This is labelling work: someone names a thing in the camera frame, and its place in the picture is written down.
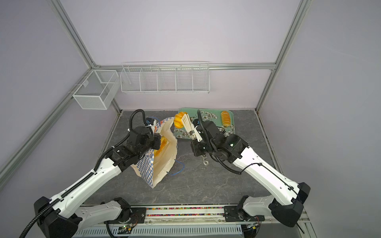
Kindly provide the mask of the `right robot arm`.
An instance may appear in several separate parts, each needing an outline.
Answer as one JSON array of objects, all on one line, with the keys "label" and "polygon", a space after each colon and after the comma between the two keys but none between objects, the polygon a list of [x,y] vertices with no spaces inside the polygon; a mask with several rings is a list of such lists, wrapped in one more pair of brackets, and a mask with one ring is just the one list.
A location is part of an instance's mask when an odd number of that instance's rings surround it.
[{"label": "right robot arm", "polygon": [[249,144],[236,134],[225,136],[212,121],[204,121],[200,111],[192,122],[190,134],[193,154],[209,155],[223,168],[236,175],[249,174],[266,188],[270,195],[251,197],[245,195],[237,206],[224,208],[227,222],[262,222],[271,216],[287,227],[295,227],[304,210],[311,188],[297,183],[263,160]]}]

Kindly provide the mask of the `aluminium frame posts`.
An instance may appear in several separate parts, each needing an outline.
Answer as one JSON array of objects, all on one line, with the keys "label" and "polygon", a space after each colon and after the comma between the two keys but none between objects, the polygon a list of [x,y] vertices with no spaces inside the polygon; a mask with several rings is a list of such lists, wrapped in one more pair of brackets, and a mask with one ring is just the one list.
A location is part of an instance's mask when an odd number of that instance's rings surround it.
[{"label": "aluminium frame posts", "polygon": [[[100,69],[122,69],[121,66],[106,66],[97,65],[92,59],[89,51],[85,47],[83,41],[81,40],[74,24],[70,20],[67,12],[65,11],[61,1],[47,1],[62,25],[63,29],[67,32],[69,38],[72,40],[75,48],[79,51],[80,56],[84,59],[89,69],[84,73],[84,75],[78,81],[82,83],[84,78],[88,76],[92,70]],[[284,57],[286,56],[289,47],[297,35],[297,31],[300,28],[301,22],[305,17],[311,1],[300,1],[298,8],[296,10],[295,16],[293,17],[290,29],[286,35],[286,39],[281,47],[279,55],[275,62],[264,63],[264,62],[248,62],[248,63],[209,63],[210,70],[252,70],[252,69],[268,69],[271,70],[270,78],[266,83],[264,92],[262,93],[259,104],[256,106],[259,109],[266,97],[269,86],[275,77],[275,71],[280,68]],[[1,190],[4,189],[6,184],[15,175],[16,171],[22,166],[29,155],[34,151],[34,149],[39,145],[41,140],[46,136],[46,134],[51,130],[55,123],[60,119],[60,117],[65,113],[67,108],[73,102],[73,93],[68,93],[57,106],[50,112],[50,114],[42,121],[42,123],[35,129],[33,133],[29,135],[26,141],[20,146],[20,148],[15,151],[15,153],[9,158],[9,160],[1,166]]]}]

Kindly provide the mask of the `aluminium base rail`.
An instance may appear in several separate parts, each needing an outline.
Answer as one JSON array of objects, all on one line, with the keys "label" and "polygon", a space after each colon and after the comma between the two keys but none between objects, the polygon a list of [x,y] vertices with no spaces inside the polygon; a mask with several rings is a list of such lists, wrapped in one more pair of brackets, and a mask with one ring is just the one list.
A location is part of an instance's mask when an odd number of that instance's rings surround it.
[{"label": "aluminium base rail", "polygon": [[197,238],[259,237],[266,225],[279,225],[272,216],[239,218],[234,205],[133,206],[128,222],[98,223],[80,228],[75,238]]}]

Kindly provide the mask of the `blue checkered paper bag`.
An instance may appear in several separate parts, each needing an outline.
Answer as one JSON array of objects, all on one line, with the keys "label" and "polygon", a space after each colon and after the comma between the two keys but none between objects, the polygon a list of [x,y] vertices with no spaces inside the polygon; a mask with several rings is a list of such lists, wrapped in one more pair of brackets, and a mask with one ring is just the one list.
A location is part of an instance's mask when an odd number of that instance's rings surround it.
[{"label": "blue checkered paper bag", "polygon": [[178,141],[171,131],[174,119],[166,118],[156,124],[154,132],[161,136],[160,148],[149,150],[136,165],[132,165],[136,175],[151,188],[155,188],[163,180],[176,161]]}]

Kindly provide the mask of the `orange round fake bread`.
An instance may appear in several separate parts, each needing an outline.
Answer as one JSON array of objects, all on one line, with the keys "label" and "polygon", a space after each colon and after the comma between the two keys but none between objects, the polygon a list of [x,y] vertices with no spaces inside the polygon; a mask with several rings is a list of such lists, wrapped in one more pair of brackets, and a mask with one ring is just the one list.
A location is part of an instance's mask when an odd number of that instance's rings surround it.
[{"label": "orange round fake bread", "polygon": [[174,126],[175,126],[175,128],[182,129],[184,127],[183,122],[182,122],[182,118],[183,118],[183,116],[185,114],[187,114],[187,112],[178,112],[175,115],[175,118],[174,118]]}]

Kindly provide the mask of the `small white mesh basket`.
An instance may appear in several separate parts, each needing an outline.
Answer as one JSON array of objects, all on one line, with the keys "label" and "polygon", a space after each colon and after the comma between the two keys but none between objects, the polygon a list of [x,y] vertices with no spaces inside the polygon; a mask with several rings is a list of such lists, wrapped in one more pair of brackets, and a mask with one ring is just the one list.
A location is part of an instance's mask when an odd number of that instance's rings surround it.
[{"label": "small white mesh basket", "polygon": [[116,70],[94,69],[73,93],[84,110],[107,110],[121,86]]}]

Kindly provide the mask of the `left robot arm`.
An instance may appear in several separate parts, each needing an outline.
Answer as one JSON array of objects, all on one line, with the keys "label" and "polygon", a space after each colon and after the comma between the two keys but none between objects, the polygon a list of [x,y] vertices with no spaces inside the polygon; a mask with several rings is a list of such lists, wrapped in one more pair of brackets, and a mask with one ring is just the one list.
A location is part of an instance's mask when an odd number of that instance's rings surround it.
[{"label": "left robot arm", "polygon": [[161,136],[154,132],[156,121],[142,109],[129,119],[128,134],[107,149],[86,175],[51,198],[41,197],[34,204],[35,217],[21,232],[24,238],[37,224],[47,238],[71,238],[82,228],[101,222],[129,220],[131,207],[122,198],[81,211],[81,205],[99,188],[131,165],[136,165],[151,150],[160,148]]}]

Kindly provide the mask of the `ridged yellow fake bread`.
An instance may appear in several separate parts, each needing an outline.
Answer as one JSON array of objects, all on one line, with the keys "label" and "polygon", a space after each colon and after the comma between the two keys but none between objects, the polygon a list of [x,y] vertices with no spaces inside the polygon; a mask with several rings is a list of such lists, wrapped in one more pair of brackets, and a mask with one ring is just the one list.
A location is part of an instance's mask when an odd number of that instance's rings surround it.
[{"label": "ridged yellow fake bread", "polygon": [[229,112],[222,111],[221,112],[221,123],[224,127],[230,127],[231,126],[231,117]]}]

